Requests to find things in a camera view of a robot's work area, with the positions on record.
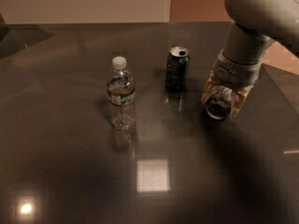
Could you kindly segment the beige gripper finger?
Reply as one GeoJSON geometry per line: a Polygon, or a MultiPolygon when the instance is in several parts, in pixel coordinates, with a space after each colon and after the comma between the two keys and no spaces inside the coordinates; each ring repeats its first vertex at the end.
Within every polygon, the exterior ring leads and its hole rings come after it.
{"type": "Polygon", "coordinates": [[[230,111],[231,118],[235,118],[238,115],[238,113],[241,110],[243,104],[245,103],[251,89],[252,89],[252,85],[248,85],[245,88],[232,91],[231,111],[230,111]]]}
{"type": "Polygon", "coordinates": [[[215,74],[213,71],[210,72],[209,79],[206,82],[206,85],[204,87],[202,97],[201,97],[201,103],[203,105],[206,105],[208,100],[218,92],[218,90],[221,88],[220,82],[215,77],[215,74]]]}

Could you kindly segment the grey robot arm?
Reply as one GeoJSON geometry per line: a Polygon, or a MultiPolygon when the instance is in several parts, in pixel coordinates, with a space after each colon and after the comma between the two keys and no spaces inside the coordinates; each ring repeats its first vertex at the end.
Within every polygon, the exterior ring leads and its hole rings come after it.
{"type": "Polygon", "coordinates": [[[201,98],[213,119],[237,116],[273,43],[299,57],[299,0],[224,0],[224,6],[233,23],[201,98]]]}

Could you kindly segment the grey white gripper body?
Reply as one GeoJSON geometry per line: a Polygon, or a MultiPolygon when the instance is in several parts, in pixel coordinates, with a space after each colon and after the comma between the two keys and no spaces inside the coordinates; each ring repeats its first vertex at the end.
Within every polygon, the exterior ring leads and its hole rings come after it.
{"type": "Polygon", "coordinates": [[[221,52],[212,66],[212,71],[221,85],[239,90],[252,86],[257,80],[262,63],[240,64],[232,62],[221,52]]]}

